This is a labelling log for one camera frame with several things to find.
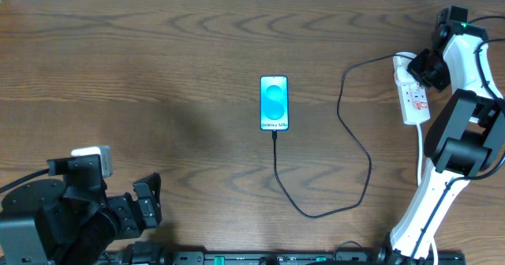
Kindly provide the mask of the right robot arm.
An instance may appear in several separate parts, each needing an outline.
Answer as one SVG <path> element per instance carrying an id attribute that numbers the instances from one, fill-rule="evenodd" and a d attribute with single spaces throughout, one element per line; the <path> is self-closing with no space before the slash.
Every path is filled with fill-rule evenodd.
<path id="1" fill-rule="evenodd" d="M 376 262 L 436 264 L 434 235 L 457 195 L 471 182 L 496 173 L 504 164 L 504 98 L 488 64 L 491 39 L 486 29 L 458 6 L 442 9 L 432 48 L 393 57 L 394 78 L 407 125 L 429 118 L 425 91 L 452 90 L 446 106 L 425 135 L 425 171 L 401 221 L 387 235 Z"/>

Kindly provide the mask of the blue smartphone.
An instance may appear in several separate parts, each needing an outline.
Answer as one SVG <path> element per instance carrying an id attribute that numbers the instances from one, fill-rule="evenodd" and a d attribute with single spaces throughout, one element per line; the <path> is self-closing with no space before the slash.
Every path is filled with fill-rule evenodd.
<path id="1" fill-rule="evenodd" d="M 286 131 L 290 127 L 289 85 L 286 76 L 260 78 L 260 129 Z"/>

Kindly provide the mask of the white power strip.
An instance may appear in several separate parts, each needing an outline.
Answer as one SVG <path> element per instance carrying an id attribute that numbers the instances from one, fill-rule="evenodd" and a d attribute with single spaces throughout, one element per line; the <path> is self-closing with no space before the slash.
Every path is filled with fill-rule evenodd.
<path id="1" fill-rule="evenodd" d="M 430 119 L 425 89 L 411 76 L 395 75 L 402 120 L 406 125 L 420 125 Z"/>

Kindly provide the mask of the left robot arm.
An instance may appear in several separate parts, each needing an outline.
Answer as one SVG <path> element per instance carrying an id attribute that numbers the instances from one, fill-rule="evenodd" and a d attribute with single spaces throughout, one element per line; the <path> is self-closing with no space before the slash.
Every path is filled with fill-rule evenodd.
<path id="1" fill-rule="evenodd" d="M 159 226 L 158 173 L 135 181 L 132 193 L 109 197 L 98 155 L 47 165 L 1 189 L 3 264 L 93 264 L 113 241 Z"/>

